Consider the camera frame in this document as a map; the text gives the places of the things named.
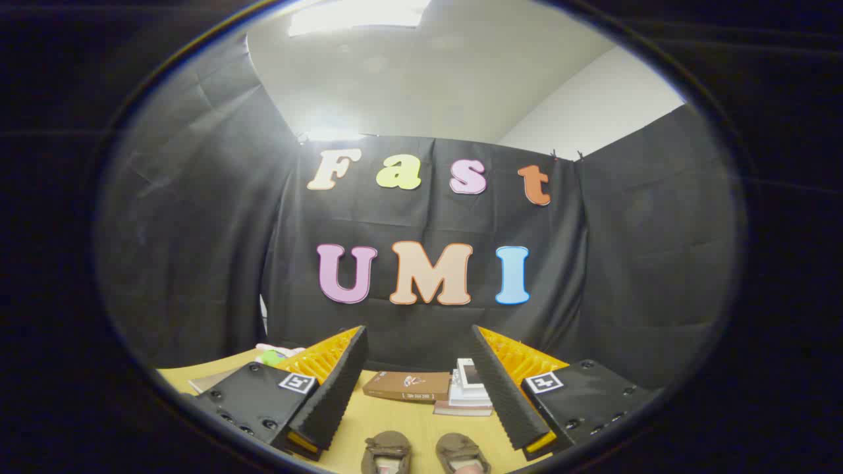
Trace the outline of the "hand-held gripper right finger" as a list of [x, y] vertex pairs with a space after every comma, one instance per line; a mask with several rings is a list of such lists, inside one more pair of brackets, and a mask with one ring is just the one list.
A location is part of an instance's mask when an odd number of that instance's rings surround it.
[[512, 447], [528, 461], [587, 443], [662, 393], [590, 358], [565, 363], [479, 326], [472, 335], [476, 372]]

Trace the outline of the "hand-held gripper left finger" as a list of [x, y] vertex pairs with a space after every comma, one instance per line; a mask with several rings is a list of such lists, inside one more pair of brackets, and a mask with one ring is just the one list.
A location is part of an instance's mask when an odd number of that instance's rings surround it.
[[274, 364], [244, 364], [186, 399], [232, 430], [317, 461], [331, 446], [367, 353], [366, 327], [354, 327]]

